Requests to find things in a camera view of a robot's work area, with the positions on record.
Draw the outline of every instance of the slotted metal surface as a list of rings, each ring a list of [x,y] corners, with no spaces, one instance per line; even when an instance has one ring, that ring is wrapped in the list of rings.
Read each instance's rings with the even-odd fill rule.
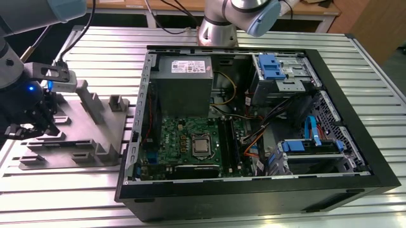
[[[73,32],[69,43],[78,36]],[[87,79],[101,98],[122,94],[135,104],[147,45],[197,45],[196,31],[169,35],[161,29],[93,27],[66,56],[71,69]],[[338,34],[272,32],[253,38],[240,32],[242,47],[314,48],[320,51],[345,94],[404,186],[344,207],[290,214],[143,224],[115,203],[119,167],[23,171],[10,154],[0,167],[0,224],[14,227],[406,227],[406,108],[404,97],[373,65],[357,42]],[[67,94],[66,99],[78,99]],[[129,111],[129,126],[135,108]]]

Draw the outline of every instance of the screw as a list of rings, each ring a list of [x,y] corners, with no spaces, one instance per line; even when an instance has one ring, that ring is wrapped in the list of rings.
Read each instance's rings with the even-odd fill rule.
[[[13,67],[13,66],[14,66],[14,61],[13,61],[11,59],[7,59],[7,60],[6,60],[6,65],[7,65],[9,67]]]

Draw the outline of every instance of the motherboard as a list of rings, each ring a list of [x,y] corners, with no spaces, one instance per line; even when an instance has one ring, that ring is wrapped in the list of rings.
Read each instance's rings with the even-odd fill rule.
[[[242,162],[240,155],[244,136],[240,118],[164,118],[161,149],[145,154],[149,164],[143,169],[149,171],[149,179],[172,179],[172,173],[181,168],[216,170],[218,177],[249,176],[252,165]]]

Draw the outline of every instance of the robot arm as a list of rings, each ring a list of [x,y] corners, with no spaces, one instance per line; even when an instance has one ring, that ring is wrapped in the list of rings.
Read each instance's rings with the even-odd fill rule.
[[[262,36],[273,27],[281,12],[278,0],[208,0],[200,29],[204,46],[236,46],[237,27],[252,36]]]
[[[66,83],[71,76],[67,66],[25,64],[3,37],[65,23],[83,16],[86,10],[86,0],[0,1],[0,136],[5,134],[9,139],[59,134],[54,123],[57,94],[41,82]]]

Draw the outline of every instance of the yellow cable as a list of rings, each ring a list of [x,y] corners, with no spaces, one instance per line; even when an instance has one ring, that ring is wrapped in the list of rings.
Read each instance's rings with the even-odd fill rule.
[[[236,95],[237,95],[237,85],[236,85],[234,81],[232,80],[232,78],[230,78],[224,72],[214,71],[214,73],[218,73],[218,74],[221,74],[222,76],[225,76],[225,78],[228,78],[228,80],[232,82],[233,87],[234,87],[234,94],[233,94],[233,97],[230,98],[230,100],[228,100],[228,101],[225,101],[225,102],[222,102],[222,103],[218,103],[218,104],[210,104],[210,105],[213,105],[213,106],[228,104],[230,101],[233,101],[233,99],[236,98]]]

